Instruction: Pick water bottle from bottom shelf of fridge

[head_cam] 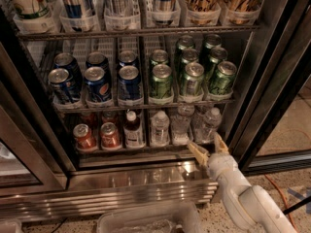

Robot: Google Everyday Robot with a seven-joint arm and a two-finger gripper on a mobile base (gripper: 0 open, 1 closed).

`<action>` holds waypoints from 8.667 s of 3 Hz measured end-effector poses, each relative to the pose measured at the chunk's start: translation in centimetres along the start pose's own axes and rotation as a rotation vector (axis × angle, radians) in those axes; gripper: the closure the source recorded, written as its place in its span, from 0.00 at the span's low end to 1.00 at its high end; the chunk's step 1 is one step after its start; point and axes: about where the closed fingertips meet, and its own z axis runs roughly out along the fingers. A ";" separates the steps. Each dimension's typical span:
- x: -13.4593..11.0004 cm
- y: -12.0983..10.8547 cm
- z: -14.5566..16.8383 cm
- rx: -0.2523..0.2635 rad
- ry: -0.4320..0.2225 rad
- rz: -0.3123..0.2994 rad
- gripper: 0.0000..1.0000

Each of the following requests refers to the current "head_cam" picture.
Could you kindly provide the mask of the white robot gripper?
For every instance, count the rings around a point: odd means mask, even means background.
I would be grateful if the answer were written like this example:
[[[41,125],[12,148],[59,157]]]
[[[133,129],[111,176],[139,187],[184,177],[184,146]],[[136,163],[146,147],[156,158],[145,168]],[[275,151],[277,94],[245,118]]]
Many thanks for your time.
[[[237,162],[229,154],[228,147],[218,132],[214,134],[214,145],[216,153],[210,158],[209,151],[195,142],[189,141],[188,149],[201,166],[207,166],[208,176],[220,187],[234,187],[241,184],[241,172]]]

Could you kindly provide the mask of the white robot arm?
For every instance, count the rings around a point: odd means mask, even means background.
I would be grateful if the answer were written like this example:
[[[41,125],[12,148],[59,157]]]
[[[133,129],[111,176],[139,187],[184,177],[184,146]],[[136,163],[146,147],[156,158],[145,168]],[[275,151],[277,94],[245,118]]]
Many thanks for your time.
[[[188,149],[197,162],[218,183],[222,202],[235,225],[249,230],[258,223],[266,233],[297,233],[267,191],[248,182],[218,133],[214,134],[214,145],[215,152],[210,153],[188,141]]]

